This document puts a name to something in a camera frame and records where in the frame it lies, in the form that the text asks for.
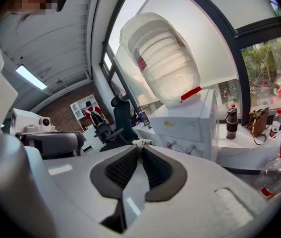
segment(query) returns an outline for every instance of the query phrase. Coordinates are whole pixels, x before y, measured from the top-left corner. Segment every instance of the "ceiling light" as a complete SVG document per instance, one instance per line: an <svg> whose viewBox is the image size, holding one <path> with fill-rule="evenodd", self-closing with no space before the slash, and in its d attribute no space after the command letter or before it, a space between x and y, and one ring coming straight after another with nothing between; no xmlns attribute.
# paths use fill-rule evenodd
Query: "ceiling light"
<svg viewBox="0 0 281 238"><path fill-rule="evenodd" d="M16 71L39 89L43 90L47 87L44 83L37 79L24 65L19 66Z"/></svg>

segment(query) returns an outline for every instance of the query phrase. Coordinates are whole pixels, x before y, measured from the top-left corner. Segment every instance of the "chair headrest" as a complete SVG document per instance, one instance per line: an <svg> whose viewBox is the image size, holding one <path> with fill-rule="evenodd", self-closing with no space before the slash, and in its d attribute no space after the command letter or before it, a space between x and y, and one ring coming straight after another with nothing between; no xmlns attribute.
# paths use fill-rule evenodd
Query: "chair headrest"
<svg viewBox="0 0 281 238"><path fill-rule="evenodd" d="M113 108L119 107L120 105L122 105L123 103L125 103L125 101L123 101L118 95L115 96L112 101L111 101L111 106Z"/></svg>

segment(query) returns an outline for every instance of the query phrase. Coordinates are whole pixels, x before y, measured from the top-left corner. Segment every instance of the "chair backrest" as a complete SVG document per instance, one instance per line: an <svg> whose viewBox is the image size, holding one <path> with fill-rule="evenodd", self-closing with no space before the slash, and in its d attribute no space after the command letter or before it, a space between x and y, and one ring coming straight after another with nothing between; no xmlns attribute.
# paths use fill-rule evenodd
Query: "chair backrest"
<svg viewBox="0 0 281 238"><path fill-rule="evenodd" d="M138 135L134 132L130 124L130 103L123 101L118 96L112 99L112 107L114 107L116 129L123 128L122 136L125 140L137 139Z"/></svg>

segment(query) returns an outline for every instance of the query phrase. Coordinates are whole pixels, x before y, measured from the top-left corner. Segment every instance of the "clear plastic jug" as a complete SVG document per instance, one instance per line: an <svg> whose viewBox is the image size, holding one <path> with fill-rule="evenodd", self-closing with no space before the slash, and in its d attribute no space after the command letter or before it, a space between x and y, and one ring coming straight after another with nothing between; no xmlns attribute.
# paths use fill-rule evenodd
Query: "clear plastic jug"
<svg viewBox="0 0 281 238"><path fill-rule="evenodd" d="M149 12L131 18L120 31L120 43L167 107L201 90L188 44L163 17Z"/></svg>

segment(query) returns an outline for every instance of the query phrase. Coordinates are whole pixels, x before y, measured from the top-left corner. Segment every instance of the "ceiling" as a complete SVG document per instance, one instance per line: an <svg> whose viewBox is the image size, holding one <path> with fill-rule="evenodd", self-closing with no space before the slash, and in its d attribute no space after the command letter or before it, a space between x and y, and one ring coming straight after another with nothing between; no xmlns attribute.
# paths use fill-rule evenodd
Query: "ceiling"
<svg viewBox="0 0 281 238"><path fill-rule="evenodd" d="M5 62L2 74L18 92L14 108L31 110L65 87L89 79L89 3L90 0L67 0L61 12L46 11L24 22L20 22L21 15L10 14L0 23L0 48ZM40 90L21 77L15 71L21 64L47 88Z"/></svg>

